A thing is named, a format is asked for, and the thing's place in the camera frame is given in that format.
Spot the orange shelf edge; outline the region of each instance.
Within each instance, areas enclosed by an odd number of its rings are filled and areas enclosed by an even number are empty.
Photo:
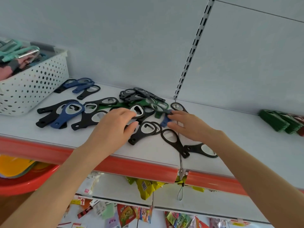
[[[189,171],[185,184],[248,196],[242,185],[233,177]]]
[[[0,136],[0,154],[12,157],[61,165],[72,152],[72,148]],[[109,156],[94,170],[110,174],[174,183],[179,168]]]

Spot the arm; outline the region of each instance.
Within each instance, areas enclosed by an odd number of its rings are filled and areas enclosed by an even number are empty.
[[[57,227],[86,176],[130,138],[138,122],[132,122],[125,130],[124,127],[135,115],[124,108],[107,113],[88,140],[0,227]]]
[[[304,195],[266,165],[195,115],[173,111],[168,127],[208,145],[223,160],[249,197],[275,228],[304,226]]]

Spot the left hand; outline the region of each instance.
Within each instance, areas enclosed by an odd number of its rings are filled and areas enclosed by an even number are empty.
[[[111,110],[104,115],[87,141],[79,148],[84,149],[86,155],[92,154],[93,158],[100,157],[102,161],[130,138],[138,122],[132,122],[124,128],[134,116],[136,113],[126,108]]]

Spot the white plastic basket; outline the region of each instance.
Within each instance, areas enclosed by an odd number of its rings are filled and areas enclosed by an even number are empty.
[[[26,114],[69,78],[67,52],[53,50],[55,56],[0,81],[0,115]]]

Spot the hand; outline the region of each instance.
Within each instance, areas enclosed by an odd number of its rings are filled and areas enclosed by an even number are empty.
[[[104,115],[80,148],[83,148],[86,154],[92,153],[94,158],[101,157],[103,160],[130,138],[138,122],[132,122],[126,129],[124,128],[134,116],[136,113],[126,108],[111,110]]]
[[[168,122],[167,126],[193,141],[208,144],[208,141],[217,131],[193,114],[179,110],[173,110],[172,113],[173,115],[168,115],[168,118],[182,123],[183,126],[174,122]]]

